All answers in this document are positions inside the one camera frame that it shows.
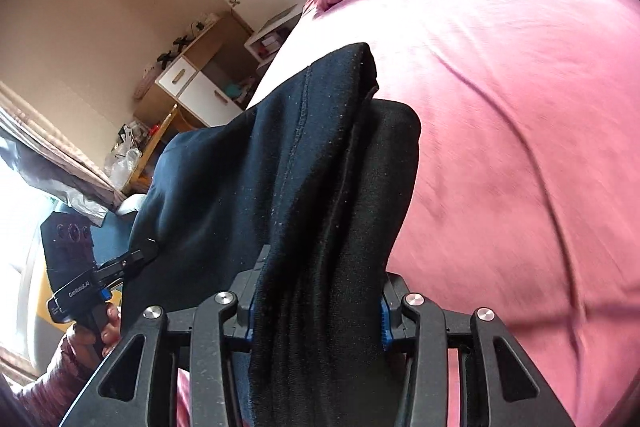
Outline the person left hand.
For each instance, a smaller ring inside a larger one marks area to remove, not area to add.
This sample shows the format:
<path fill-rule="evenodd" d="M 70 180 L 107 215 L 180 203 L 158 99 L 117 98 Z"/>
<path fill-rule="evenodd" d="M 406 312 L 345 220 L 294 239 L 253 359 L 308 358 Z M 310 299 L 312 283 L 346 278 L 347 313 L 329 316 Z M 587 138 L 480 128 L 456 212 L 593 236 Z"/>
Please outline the person left hand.
<path fill-rule="evenodd" d="M 87 369 L 96 369 L 105 355 L 108 355 L 120 340 L 120 309 L 113 303 L 106 306 L 107 323 L 100 337 L 87 327 L 75 323 L 66 336 L 76 360 Z"/>

